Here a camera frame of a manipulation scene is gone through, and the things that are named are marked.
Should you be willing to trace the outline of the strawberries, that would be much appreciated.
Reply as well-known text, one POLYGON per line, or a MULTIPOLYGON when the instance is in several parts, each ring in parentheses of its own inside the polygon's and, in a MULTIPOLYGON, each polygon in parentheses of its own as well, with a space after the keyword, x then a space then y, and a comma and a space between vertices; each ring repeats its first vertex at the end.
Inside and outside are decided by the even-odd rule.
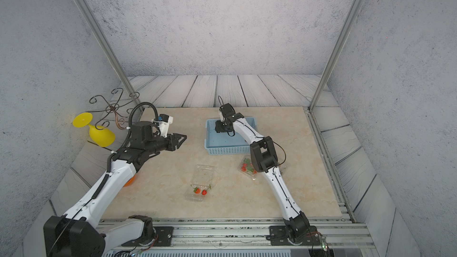
POLYGON ((206 196, 211 189, 212 189, 211 185, 209 185, 209 186, 196 185, 196 184, 192 185, 192 193, 194 195, 206 196))
POLYGON ((249 158, 244 158, 242 160, 240 163, 240 170, 241 172, 250 176, 255 176, 257 174, 257 170, 253 167, 253 164, 249 158))

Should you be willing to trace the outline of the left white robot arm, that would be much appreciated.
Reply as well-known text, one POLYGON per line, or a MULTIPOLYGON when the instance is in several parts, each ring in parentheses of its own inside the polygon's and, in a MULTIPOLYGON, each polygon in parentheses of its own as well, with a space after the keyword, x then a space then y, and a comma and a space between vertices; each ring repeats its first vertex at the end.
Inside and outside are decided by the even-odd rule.
POLYGON ((118 246, 150 247, 159 238, 151 218, 132 215, 103 230, 104 212, 142 166, 163 151, 179 149, 186 135, 168 133, 168 123, 140 121, 129 128, 122 147, 107 161, 107 170, 90 190, 62 216, 44 224, 49 257, 101 257, 118 246))

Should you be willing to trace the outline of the light blue perforated basket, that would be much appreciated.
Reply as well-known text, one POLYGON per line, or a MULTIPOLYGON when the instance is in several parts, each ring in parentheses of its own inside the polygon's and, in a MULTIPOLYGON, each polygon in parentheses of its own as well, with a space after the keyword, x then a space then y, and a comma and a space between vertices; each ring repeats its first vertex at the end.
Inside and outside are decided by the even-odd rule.
POLYGON ((206 121, 206 138, 204 148, 209 155, 233 155, 250 153, 250 145, 240 133, 236 132, 233 136, 228 133, 217 133, 215 123, 219 119, 209 119, 206 121))

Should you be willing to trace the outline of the clear clamshell container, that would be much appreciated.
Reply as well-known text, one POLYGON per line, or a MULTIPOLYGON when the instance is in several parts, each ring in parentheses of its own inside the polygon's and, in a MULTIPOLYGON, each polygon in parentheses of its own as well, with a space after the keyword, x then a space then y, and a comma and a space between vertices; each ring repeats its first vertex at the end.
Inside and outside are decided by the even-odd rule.
POLYGON ((215 167, 209 165, 197 165, 194 169, 194 174, 192 176, 191 182, 189 187, 187 188, 184 197, 188 201, 192 202, 203 202, 209 196, 209 193, 212 191, 214 187, 214 176, 215 176, 215 167), (206 196, 202 195, 194 195, 192 193, 192 185, 204 185, 209 186, 211 185, 212 189, 206 196))
POLYGON ((238 170, 252 180, 257 179, 257 170, 254 168, 251 158, 245 155, 238 165, 238 170))

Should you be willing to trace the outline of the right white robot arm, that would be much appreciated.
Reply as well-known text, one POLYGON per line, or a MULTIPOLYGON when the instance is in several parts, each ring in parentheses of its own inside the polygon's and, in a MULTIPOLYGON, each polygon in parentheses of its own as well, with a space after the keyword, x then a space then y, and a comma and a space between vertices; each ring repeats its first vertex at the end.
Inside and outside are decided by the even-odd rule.
POLYGON ((322 246, 321 234, 310 222, 286 186, 280 172, 276 143, 269 136, 258 133, 247 119, 235 111, 231 104, 223 103, 219 108, 220 120, 215 129, 219 133, 241 135, 249 144, 251 163, 257 173, 263 175, 273 191, 282 212, 285 238, 292 245, 322 246))

